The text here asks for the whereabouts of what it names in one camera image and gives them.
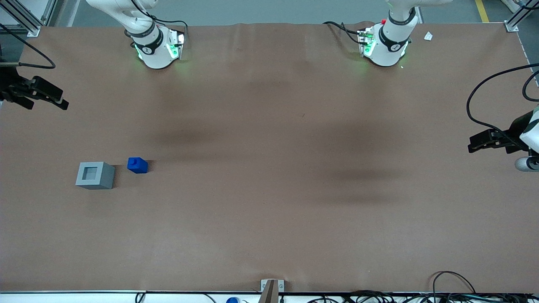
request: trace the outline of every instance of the blue cube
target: blue cube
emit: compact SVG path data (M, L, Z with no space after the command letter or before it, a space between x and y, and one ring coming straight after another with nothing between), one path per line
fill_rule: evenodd
M114 181L114 166L105 162L81 162L76 186L86 189L111 189Z
M136 174L145 174L148 172L148 162L140 157L130 157L127 160L127 169Z

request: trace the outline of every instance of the white paper scrap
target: white paper scrap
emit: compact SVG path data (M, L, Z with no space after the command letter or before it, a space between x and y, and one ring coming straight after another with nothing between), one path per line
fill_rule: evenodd
M423 39L425 39L425 40L427 40L427 41L432 40L432 34L431 34L431 32L427 32L427 34L425 35L425 38L423 38Z

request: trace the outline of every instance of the yellow floor line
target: yellow floor line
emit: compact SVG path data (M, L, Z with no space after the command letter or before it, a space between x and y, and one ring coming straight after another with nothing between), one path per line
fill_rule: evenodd
M483 0L475 0L475 5L477 5L477 10L479 11L479 16L481 16L481 22L489 22L487 11L485 10L485 6L483 5Z

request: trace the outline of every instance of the brown paper surface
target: brown paper surface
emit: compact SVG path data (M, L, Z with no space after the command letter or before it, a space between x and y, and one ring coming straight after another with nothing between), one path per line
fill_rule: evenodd
M30 40L58 67L21 75L70 106L0 111L1 289L427 291L452 270L537 290L539 175L513 167L524 153L466 148L485 129L472 88L527 63L502 24L418 25L389 68L326 25L238 24L190 27L184 60L151 70L122 31ZM484 85L473 113L506 129L534 107L529 75ZM112 190L74 185L86 161L115 165Z

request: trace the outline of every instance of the blue block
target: blue block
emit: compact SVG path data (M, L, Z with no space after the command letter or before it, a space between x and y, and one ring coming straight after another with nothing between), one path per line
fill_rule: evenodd
M136 174L145 174L148 172L148 162L140 157L130 157L127 160L127 169Z

